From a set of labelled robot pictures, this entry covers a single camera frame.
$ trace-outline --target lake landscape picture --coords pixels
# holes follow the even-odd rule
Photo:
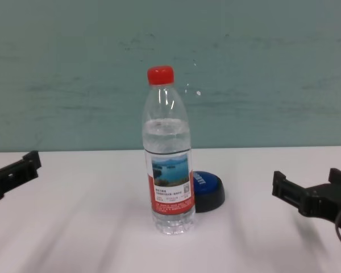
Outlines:
[[[189,181],[188,155],[152,158],[154,184],[174,187]]]

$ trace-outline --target teal wall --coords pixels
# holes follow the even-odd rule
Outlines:
[[[0,151],[141,148],[159,64],[194,147],[341,144],[341,0],[0,0]]]

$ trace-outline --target red bottle cap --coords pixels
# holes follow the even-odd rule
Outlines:
[[[148,81],[151,85],[174,83],[173,68],[169,65],[151,67],[150,69],[148,69]]]

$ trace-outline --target plastic water bottle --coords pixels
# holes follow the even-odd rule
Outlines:
[[[194,192],[187,113],[170,66],[148,70],[151,87],[143,113],[153,220],[165,234],[186,232],[194,221]]]

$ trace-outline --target white table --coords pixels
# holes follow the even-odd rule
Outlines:
[[[0,154],[0,167],[23,154]],[[39,178],[0,201],[0,273],[341,272],[334,226],[273,197],[273,171],[303,186],[341,169],[341,147],[193,151],[227,199],[194,230],[158,233],[143,151],[42,152]]]

